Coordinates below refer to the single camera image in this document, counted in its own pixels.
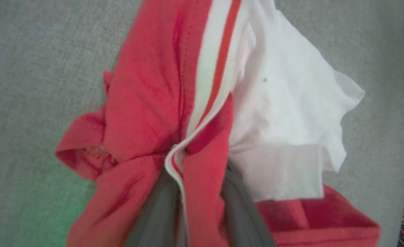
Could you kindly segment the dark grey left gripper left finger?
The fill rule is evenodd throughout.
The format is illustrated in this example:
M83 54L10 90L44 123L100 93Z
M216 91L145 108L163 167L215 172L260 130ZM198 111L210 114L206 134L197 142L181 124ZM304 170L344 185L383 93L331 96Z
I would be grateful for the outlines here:
M178 225L179 187L163 172L153 186L137 222L128 235L126 247L181 247Z

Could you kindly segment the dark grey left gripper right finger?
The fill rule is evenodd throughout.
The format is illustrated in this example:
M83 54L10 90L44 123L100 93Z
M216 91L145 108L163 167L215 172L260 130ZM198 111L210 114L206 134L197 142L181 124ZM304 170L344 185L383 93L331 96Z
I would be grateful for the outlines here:
M250 197L239 170L228 161L221 197L232 247L276 247L269 228Z

